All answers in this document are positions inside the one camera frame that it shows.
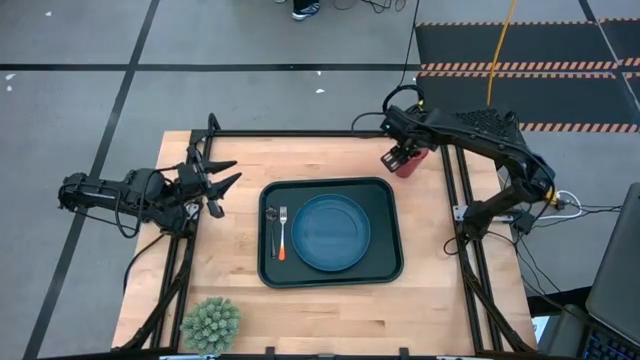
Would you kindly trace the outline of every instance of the yellow cable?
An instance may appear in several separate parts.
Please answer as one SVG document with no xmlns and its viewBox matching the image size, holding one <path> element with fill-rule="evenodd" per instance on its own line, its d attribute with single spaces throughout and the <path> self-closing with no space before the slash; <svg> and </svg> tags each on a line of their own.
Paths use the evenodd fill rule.
<svg viewBox="0 0 640 360">
<path fill-rule="evenodd" d="M 511 7 L 509 8 L 509 15 L 507 15 L 507 20 L 504 21 L 504 25 L 502 26 L 502 33 L 500 34 L 500 40 L 498 40 L 498 46 L 496 47 L 496 52 L 493 54 L 493 62 L 491 63 L 491 74 L 489 74 L 489 88 L 487 89 L 487 106 L 491 105 L 491 90 L 493 87 L 493 76 L 495 75 L 496 63 L 498 62 L 498 56 L 500 55 L 500 49 L 502 48 L 502 42 L 504 41 L 505 35 L 507 35 L 507 28 L 509 28 L 509 23 L 511 22 L 511 17 L 513 16 L 513 11 L 516 9 L 517 0 L 511 0 Z"/>
</svg>

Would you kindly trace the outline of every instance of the wooden table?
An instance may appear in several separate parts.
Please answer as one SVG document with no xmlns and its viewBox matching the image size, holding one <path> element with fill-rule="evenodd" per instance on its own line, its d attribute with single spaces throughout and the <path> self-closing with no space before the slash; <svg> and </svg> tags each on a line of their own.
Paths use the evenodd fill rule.
<svg viewBox="0 0 640 360">
<path fill-rule="evenodd" d="M 184 161 L 189 135 L 166 132 L 157 166 Z M 401 179 L 379 161 L 393 145 L 383 138 L 224 137 L 215 138 L 213 144 L 212 160 L 238 161 L 232 170 L 213 178 L 235 171 L 243 175 L 221 202 L 227 215 L 201 217 L 187 311 L 215 296 L 237 304 L 242 321 L 233 353 L 262 354 L 265 347 L 275 346 L 277 353 L 298 354 L 395 355 L 399 347 L 408 347 L 412 355 L 473 354 L 458 260 L 442 250 L 454 232 L 439 152 L 430 153 L 410 178 Z M 455 157 L 452 162 L 461 189 Z M 500 190 L 491 160 L 467 152 L 467 163 L 476 199 Z M 378 176 L 393 187 L 405 258 L 402 275 L 377 285 L 289 290 L 265 286 L 256 272 L 260 191 L 278 180 L 358 176 Z M 491 230 L 510 237 L 506 225 L 495 224 Z M 157 234 L 154 225 L 144 226 L 136 251 Z M 168 243 L 162 240 L 133 267 L 114 346 L 126 342 L 155 306 Z M 484 247 L 497 306 L 522 338 L 535 346 L 513 248 L 494 235 L 485 237 Z M 479 313 L 484 346 L 489 349 L 486 313 Z M 163 345 L 169 343 L 172 317 L 169 309 Z"/>
</svg>

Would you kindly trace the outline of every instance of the laptop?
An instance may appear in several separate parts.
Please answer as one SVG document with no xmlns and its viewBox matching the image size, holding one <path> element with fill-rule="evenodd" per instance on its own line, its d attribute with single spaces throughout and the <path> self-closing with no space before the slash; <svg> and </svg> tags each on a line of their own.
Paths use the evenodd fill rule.
<svg viewBox="0 0 640 360">
<path fill-rule="evenodd" d="M 640 183 L 632 184 L 586 301 L 584 359 L 640 360 Z"/>
</svg>

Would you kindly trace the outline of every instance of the fork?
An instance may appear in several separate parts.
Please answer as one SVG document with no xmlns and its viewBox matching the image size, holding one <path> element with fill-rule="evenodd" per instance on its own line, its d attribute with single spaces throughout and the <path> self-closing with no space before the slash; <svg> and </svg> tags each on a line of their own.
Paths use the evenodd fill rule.
<svg viewBox="0 0 640 360">
<path fill-rule="evenodd" d="M 280 225 L 282 231 L 280 232 L 280 252 L 278 253 L 278 260 L 284 261 L 286 259 L 284 253 L 284 224 L 287 222 L 287 207 L 280 206 Z"/>
</svg>

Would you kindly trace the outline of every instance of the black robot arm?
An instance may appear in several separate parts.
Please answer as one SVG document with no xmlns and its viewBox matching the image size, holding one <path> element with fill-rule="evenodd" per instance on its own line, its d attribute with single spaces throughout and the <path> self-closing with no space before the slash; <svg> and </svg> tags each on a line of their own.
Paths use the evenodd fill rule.
<svg viewBox="0 0 640 360">
<path fill-rule="evenodd" d="M 450 115 L 439 109 L 420 111 L 413 107 L 405 111 L 391 106 L 382 122 L 382 130 L 398 141 L 382 156 L 384 165 L 393 172 L 420 152 L 420 148 L 435 150 L 441 145 L 456 145 L 486 156 L 504 165 L 509 171 L 511 184 L 487 199 L 468 204 L 460 223 L 463 236 L 481 239 L 494 216 L 500 215 L 522 203 L 534 203 L 546 198 L 553 187 L 554 171 L 539 155 L 532 153 L 515 128 L 504 136 L 473 128 L 461 120 L 461 115 Z M 504 121 L 515 114 L 509 112 Z"/>
<path fill-rule="evenodd" d="M 131 170 L 122 181 L 102 180 L 84 173 L 66 177 L 58 191 L 60 207 L 71 211 L 77 208 L 100 207 L 119 214 L 135 216 L 140 222 L 153 221 L 164 233 L 184 236 L 185 225 L 190 218 L 187 205 L 206 196 L 209 214 L 215 218 L 224 216 L 218 200 L 224 197 L 231 185 L 241 176 L 232 175 L 220 182 L 211 183 L 207 174 L 216 174 L 236 164 L 235 161 L 211 162 L 204 160 L 198 149 L 187 148 L 189 163 L 165 169 Z M 169 181 L 162 174 L 176 170 L 178 177 Z"/>
</svg>

